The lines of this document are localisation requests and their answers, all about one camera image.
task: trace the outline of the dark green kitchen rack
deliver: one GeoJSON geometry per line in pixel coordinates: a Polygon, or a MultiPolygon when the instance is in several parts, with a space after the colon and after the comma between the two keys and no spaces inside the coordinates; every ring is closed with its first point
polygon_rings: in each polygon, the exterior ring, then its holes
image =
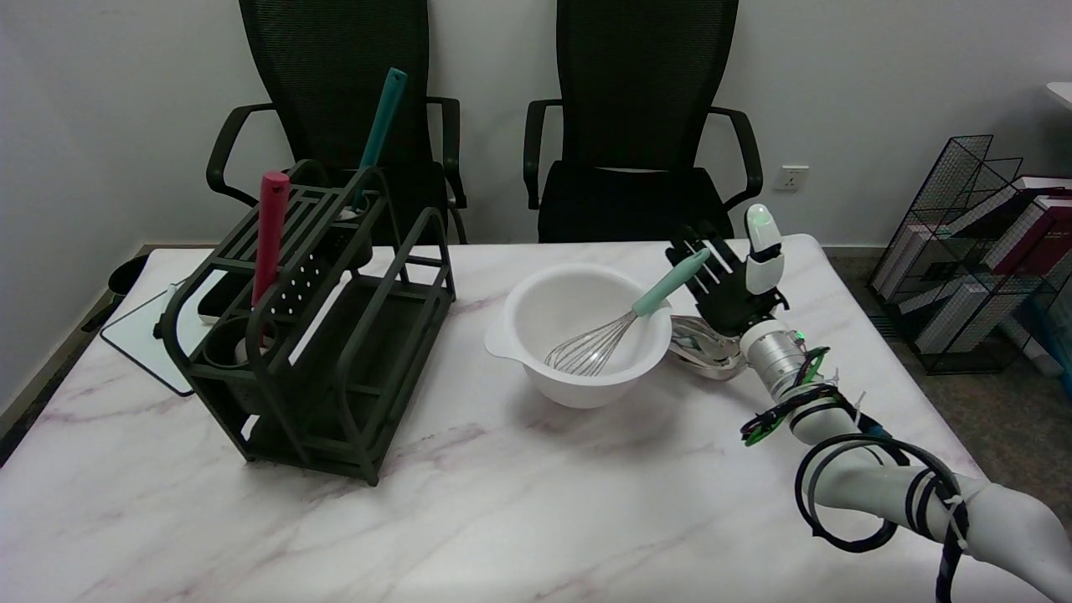
{"type": "Polygon", "coordinates": [[[268,460],[378,482],[378,471],[417,379],[457,298],[445,224],[426,209],[402,240],[390,193],[375,167],[341,189],[292,186],[277,282],[251,308],[257,244],[254,208],[185,280],[163,315],[168,354],[247,460],[268,460]],[[361,191],[359,219],[336,218],[361,191]],[[372,256],[372,229],[389,220],[393,259],[382,277],[360,268],[372,256]],[[433,232],[440,258],[418,256],[433,232]],[[407,266],[437,268],[430,282],[407,266]],[[300,357],[289,356],[346,269],[353,280],[324,317],[300,357]],[[179,309],[214,271],[247,279],[244,290],[188,357],[176,335],[179,309]],[[263,335],[266,352],[250,341],[263,335]],[[244,339],[248,363],[236,361],[244,339]]]}

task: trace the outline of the white mixing bowl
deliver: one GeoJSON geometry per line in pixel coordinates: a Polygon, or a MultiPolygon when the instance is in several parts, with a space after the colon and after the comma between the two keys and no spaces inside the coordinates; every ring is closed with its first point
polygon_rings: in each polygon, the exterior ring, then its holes
{"type": "Polygon", "coordinates": [[[621,398],[670,345],[670,304],[639,318],[602,372],[576,377],[544,364],[552,348],[629,311],[647,288],[596,264],[562,264],[523,280],[483,338],[493,356],[521,363],[545,396],[572,408],[596,408],[621,398]]]}

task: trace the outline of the mint green handle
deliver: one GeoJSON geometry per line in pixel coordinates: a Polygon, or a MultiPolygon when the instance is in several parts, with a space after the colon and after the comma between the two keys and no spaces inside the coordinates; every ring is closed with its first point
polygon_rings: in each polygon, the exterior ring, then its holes
{"type": "Polygon", "coordinates": [[[632,311],[638,317],[646,317],[654,312],[664,299],[678,291],[679,286],[688,282],[688,279],[696,276],[696,273],[700,271],[709,258],[711,258],[711,250],[704,248],[682,260],[672,270],[667,273],[667,276],[662,277],[662,280],[655,283],[655,286],[647,290],[647,293],[640,299],[637,299],[637,303],[632,305],[632,311]]]}

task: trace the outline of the teal handle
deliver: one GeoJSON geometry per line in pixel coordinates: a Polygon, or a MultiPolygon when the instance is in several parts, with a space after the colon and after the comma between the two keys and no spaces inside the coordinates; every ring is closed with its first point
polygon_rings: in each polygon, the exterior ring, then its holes
{"type": "Polygon", "coordinates": [[[664,299],[700,271],[709,258],[711,258],[711,250],[704,248],[682,260],[672,270],[667,273],[667,276],[662,277],[662,280],[655,283],[655,286],[650,289],[640,299],[637,299],[637,303],[632,305],[632,311],[638,317],[646,317],[657,310],[664,299]]]}
{"type": "MultiPolygon", "coordinates": [[[[402,100],[402,90],[405,89],[405,82],[408,75],[404,71],[391,68],[387,72],[387,79],[384,80],[384,90],[379,93],[379,104],[376,106],[376,117],[372,120],[372,130],[369,132],[369,139],[364,144],[364,152],[361,153],[361,164],[358,167],[369,167],[379,161],[379,151],[384,150],[384,141],[387,139],[387,132],[391,129],[391,121],[394,120],[394,111],[402,100]]],[[[358,200],[361,192],[354,195],[353,209],[357,209],[358,200]]]]}

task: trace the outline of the red handle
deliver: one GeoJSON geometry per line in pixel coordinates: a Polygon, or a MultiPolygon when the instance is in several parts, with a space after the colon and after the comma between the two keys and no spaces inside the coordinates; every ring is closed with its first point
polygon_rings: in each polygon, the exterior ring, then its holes
{"type": "Polygon", "coordinates": [[[279,271],[279,245],[283,238],[286,202],[291,198],[291,178],[282,172],[268,172],[260,178],[260,205],[257,216],[257,268],[253,276],[253,305],[276,282],[279,271]]]}

